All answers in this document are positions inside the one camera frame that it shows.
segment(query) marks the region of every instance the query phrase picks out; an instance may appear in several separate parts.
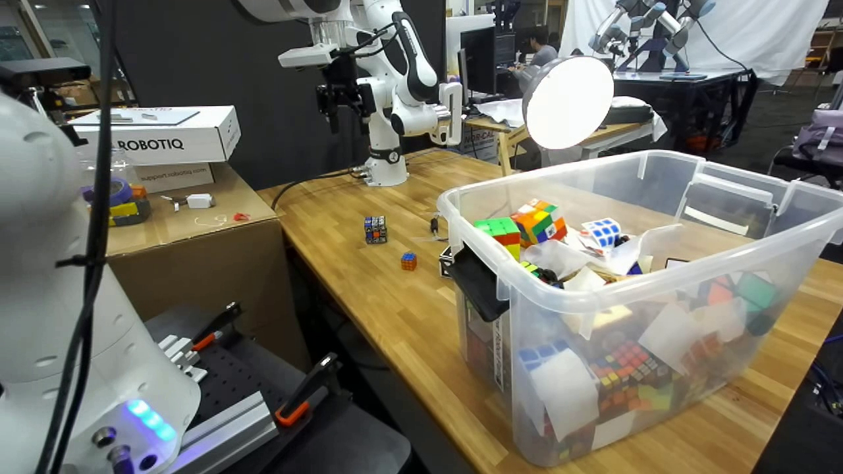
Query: desk lamp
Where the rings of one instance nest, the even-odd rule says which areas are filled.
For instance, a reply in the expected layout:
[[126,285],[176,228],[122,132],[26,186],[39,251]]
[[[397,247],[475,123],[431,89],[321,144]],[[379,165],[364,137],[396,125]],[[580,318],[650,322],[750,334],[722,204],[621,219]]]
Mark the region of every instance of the desk lamp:
[[522,85],[529,137],[545,151],[588,139],[614,100],[612,72],[599,57],[553,61],[531,69]]

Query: clear plastic bin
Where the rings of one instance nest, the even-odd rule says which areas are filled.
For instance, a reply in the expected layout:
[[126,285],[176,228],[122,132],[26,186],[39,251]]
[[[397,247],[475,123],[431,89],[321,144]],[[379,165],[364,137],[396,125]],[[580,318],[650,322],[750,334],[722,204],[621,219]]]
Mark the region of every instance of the clear plastic bin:
[[[559,289],[471,222],[541,197],[568,226],[612,216],[647,235],[650,272]],[[439,197],[463,359],[510,406],[522,456],[556,467],[654,427],[734,380],[823,247],[843,194],[647,151],[466,185]]]

